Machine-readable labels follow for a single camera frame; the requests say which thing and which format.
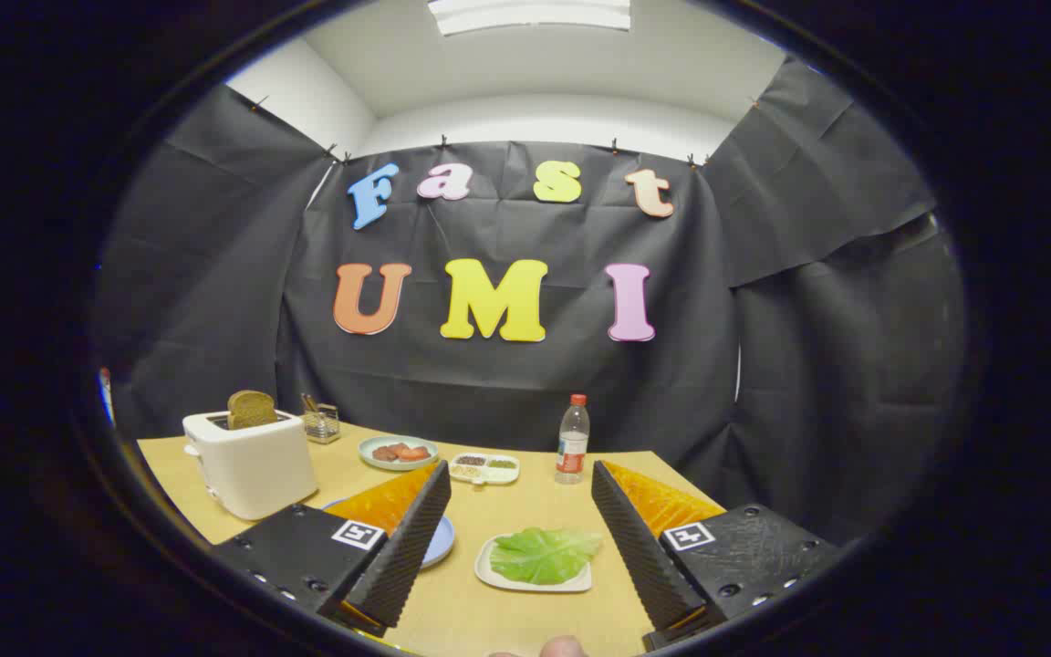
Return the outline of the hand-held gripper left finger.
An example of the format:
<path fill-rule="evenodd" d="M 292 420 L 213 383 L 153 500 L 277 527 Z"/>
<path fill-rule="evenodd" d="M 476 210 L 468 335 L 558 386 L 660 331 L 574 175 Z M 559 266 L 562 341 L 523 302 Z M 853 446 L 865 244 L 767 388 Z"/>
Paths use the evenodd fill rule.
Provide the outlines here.
<path fill-rule="evenodd" d="M 451 494 L 449 465 L 437 461 L 328 510 L 291 505 L 212 553 L 284 599 L 380 637 L 401 618 Z"/>

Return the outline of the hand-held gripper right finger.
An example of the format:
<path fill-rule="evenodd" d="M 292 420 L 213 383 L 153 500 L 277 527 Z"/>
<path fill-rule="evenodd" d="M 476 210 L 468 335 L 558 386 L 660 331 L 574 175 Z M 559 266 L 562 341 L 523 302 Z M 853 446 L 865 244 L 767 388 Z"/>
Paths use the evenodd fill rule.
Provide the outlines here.
<path fill-rule="evenodd" d="M 784 598 L 841 552 L 764 505 L 723 510 L 612 461 L 591 494 L 653 624 L 648 652 Z"/>

